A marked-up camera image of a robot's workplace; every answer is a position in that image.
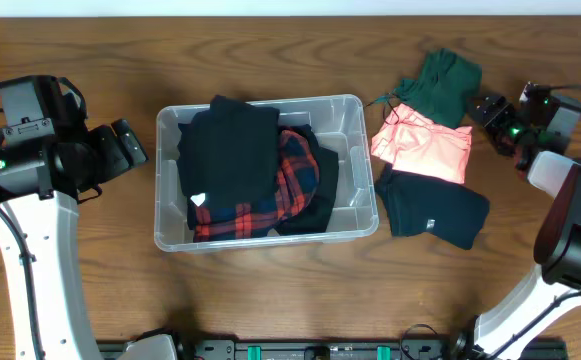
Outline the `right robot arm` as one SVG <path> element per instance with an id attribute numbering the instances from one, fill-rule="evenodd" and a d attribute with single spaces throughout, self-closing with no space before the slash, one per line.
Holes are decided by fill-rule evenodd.
<path id="1" fill-rule="evenodd" d="M 541 333 L 581 306 L 581 160 L 565 151 L 581 119 L 566 85 L 525 85 L 517 105 L 496 93 L 468 107 L 501 155 L 553 199 L 536 236 L 534 266 L 494 308 L 475 317 L 450 344 L 450 359 L 565 359 L 566 345 Z"/>

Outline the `black gathered garment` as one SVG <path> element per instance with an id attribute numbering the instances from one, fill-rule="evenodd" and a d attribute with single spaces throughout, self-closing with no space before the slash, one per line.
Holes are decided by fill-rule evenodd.
<path id="1" fill-rule="evenodd" d="M 296 216 L 275 227 L 283 236 L 323 233 L 327 230 L 336 202 L 339 179 L 338 153 L 322 147 L 310 125 L 291 127 L 303 136 L 319 168 L 319 184 L 309 204 Z"/>

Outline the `black garment with tag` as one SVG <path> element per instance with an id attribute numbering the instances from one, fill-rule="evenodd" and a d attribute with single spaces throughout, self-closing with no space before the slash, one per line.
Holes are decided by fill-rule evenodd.
<path id="1" fill-rule="evenodd" d="M 197 206 L 229 208 L 276 191 L 280 111 L 221 95 L 181 124 L 180 187 Z"/>

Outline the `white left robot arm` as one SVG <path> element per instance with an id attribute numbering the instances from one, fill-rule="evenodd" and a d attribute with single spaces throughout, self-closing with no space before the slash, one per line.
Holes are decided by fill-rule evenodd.
<path id="1" fill-rule="evenodd" d="M 0 249 L 19 359 L 103 359 L 77 251 L 81 193 L 147 160 L 124 119 L 0 129 Z"/>

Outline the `red navy plaid shirt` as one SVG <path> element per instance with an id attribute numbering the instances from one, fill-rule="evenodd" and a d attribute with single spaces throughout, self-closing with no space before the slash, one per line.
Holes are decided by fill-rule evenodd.
<path id="1" fill-rule="evenodd" d="M 283 126 L 279 133 L 278 170 L 271 194 L 253 202 L 211 210 L 194 208 L 195 242 L 265 237 L 297 216 L 312 201 L 321 182 L 318 140 L 309 125 Z"/>

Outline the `clear plastic storage bin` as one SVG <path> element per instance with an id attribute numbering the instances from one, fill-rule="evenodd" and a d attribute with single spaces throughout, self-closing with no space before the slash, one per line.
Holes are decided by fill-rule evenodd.
<path id="1" fill-rule="evenodd" d="M 154 242 L 164 252 L 206 253 L 228 249 L 288 246 L 303 243 L 338 243 L 373 234 L 379 225 L 364 105 L 352 94 L 253 101 L 253 106 L 280 110 L 279 123 L 308 124 L 319 144 L 338 153 L 336 201 L 323 233 L 217 242 L 195 242 L 187 225 L 187 198 L 180 189 L 178 126 L 188 124 L 209 106 L 177 105 L 163 108 L 156 118 L 156 190 Z"/>

